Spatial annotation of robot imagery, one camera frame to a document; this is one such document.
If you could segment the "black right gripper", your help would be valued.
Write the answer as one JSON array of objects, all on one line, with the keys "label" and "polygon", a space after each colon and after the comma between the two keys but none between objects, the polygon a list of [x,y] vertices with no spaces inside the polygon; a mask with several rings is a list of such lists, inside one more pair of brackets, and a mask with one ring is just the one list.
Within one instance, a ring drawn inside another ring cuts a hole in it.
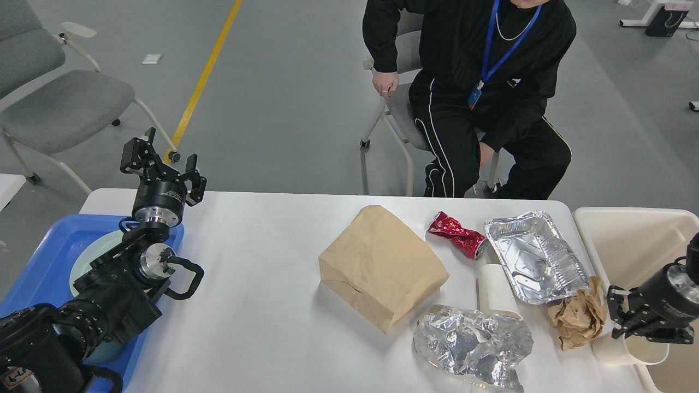
[{"label": "black right gripper", "polygon": [[691,345],[697,319],[697,283],[683,264],[667,264],[638,288],[607,289],[612,338],[645,337],[654,343]]}]

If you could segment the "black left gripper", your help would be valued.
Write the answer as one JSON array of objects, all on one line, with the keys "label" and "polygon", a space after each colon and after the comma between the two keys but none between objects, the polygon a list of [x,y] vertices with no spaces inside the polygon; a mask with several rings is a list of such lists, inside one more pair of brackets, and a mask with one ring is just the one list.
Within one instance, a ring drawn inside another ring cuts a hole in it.
[{"label": "black left gripper", "polygon": [[207,179],[197,169],[198,155],[187,158],[185,171],[165,166],[153,147],[155,128],[124,145],[120,172],[137,174],[140,184],[131,216],[138,222],[160,222],[176,227],[182,221],[184,204],[195,206],[203,200]]}]

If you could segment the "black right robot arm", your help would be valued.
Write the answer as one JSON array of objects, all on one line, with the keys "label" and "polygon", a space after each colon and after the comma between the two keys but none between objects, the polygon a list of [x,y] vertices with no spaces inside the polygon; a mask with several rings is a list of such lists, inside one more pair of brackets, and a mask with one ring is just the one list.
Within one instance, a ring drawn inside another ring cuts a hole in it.
[{"label": "black right robot arm", "polygon": [[655,343],[691,345],[698,317],[698,236],[686,254],[667,264],[639,287],[609,286],[609,315],[617,326],[612,338],[644,337]]}]

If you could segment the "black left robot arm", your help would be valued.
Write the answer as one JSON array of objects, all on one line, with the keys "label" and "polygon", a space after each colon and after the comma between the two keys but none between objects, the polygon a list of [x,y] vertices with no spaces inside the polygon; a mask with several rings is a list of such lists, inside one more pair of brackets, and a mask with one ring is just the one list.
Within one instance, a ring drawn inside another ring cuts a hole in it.
[{"label": "black left robot arm", "polygon": [[109,368],[86,364],[104,341],[122,345],[162,313],[162,295],[189,299],[199,288],[201,266],[167,246],[185,205],[202,201],[207,180],[190,155],[184,172],[162,162],[152,143],[155,128],[124,146],[120,170],[140,177],[132,214],[119,222],[121,241],[90,263],[73,284],[72,300],[15,311],[2,318],[3,392],[85,392],[96,378],[124,388]]}]

